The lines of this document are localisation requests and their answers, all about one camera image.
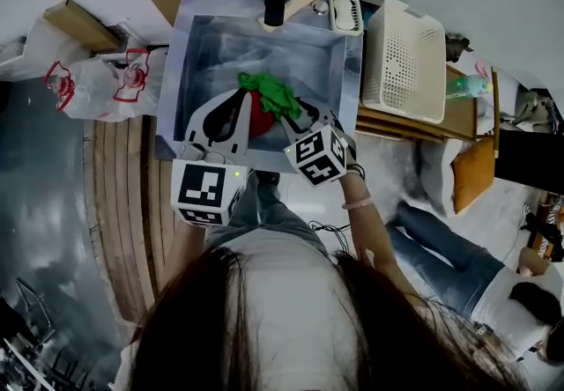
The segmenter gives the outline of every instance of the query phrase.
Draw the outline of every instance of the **green cloth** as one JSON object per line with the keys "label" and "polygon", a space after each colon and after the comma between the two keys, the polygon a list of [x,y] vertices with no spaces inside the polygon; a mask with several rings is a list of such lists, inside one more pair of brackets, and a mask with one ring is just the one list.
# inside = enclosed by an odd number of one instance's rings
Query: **green cloth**
{"label": "green cloth", "polygon": [[292,89],[270,73],[249,75],[242,71],[239,74],[239,85],[248,91],[259,91],[263,111],[273,113],[277,121],[282,115],[289,115],[293,119],[300,117],[301,106],[293,96]]}

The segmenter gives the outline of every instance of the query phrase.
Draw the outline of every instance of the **bracelet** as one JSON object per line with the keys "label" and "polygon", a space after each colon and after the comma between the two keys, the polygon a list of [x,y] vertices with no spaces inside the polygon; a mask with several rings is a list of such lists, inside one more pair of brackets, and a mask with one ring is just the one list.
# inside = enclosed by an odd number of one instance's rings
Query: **bracelet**
{"label": "bracelet", "polygon": [[350,170],[353,170],[353,171],[355,171],[356,173],[358,173],[358,174],[360,175],[360,178],[362,178],[362,180],[366,181],[367,174],[366,174],[366,172],[364,171],[364,167],[361,166],[359,163],[349,164],[349,165],[346,167],[346,171],[348,172],[348,171],[350,171]]}
{"label": "bracelet", "polygon": [[365,198],[364,200],[360,200],[359,202],[344,203],[341,208],[343,208],[343,210],[357,210],[358,208],[362,208],[363,206],[367,206],[372,203],[374,203],[374,201],[370,196],[369,198]]}
{"label": "bracelet", "polygon": [[346,171],[346,174],[349,174],[349,173],[354,173],[355,175],[359,175],[359,177],[362,178],[362,173],[360,173],[360,170],[357,170],[357,169],[348,169],[348,170]]}

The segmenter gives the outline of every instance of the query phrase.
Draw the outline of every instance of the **soap dish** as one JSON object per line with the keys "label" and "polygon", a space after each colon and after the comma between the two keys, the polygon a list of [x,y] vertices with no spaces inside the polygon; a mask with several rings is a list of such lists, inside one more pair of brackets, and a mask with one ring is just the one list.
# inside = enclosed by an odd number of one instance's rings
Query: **soap dish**
{"label": "soap dish", "polygon": [[364,31],[359,0],[329,0],[331,30],[344,35],[361,35]]}

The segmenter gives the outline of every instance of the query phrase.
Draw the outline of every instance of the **long dark hair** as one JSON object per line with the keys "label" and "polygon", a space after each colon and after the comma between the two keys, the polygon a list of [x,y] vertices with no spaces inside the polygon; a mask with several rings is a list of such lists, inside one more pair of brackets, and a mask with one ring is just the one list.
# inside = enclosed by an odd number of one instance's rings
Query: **long dark hair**
{"label": "long dark hair", "polygon": [[509,298],[523,305],[538,321],[552,327],[546,339],[545,357],[549,362],[564,362],[564,318],[560,300],[534,283],[513,286]]}
{"label": "long dark hair", "polygon": [[[348,254],[336,257],[358,322],[356,376],[343,377],[348,389],[526,388],[467,320],[426,304],[430,314],[438,314],[430,325],[385,275]],[[244,262],[243,255],[216,248],[168,285],[139,333],[132,391],[260,388],[260,363],[249,342]]]}

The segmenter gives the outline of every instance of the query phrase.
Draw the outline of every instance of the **cable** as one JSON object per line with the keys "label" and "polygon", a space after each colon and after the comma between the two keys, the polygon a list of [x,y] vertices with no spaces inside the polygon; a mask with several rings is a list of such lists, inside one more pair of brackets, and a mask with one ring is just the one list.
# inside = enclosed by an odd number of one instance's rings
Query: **cable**
{"label": "cable", "polygon": [[343,231],[351,228],[351,224],[347,224],[347,225],[343,225],[343,226],[334,226],[334,225],[324,225],[320,222],[317,222],[316,220],[310,220],[308,225],[309,225],[309,228],[311,228],[314,232],[319,232],[319,231],[323,230],[325,232],[335,233],[335,236],[337,237],[337,240],[338,240],[338,243],[341,246],[341,249],[345,253],[348,253],[348,254],[351,253],[351,250],[349,249],[349,244],[346,240],[346,236],[343,234]]}
{"label": "cable", "polygon": [[502,261],[503,263],[505,263],[505,260],[508,259],[508,256],[509,256],[511,253],[513,253],[513,251],[515,250],[515,247],[517,247],[517,240],[519,239],[519,234],[521,234],[521,232],[523,231],[523,230],[522,230],[522,226],[523,226],[523,223],[525,223],[527,214],[530,212],[530,210],[531,210],[531,207],[529,206],[529,204],[528,204],[528,203],[525,203],[525,204],[523,205],[522,217],[521,217],[521,220],[519,221],[519,227],[517,228],[517,234],[516,234],[516,236],[515,236],[515,239],[513,240],[513,247],[510,248],[510,250],[508,251],[508,253],[507,253],[507,254],[505,255],[505,257],[503,258],[503,261]]}

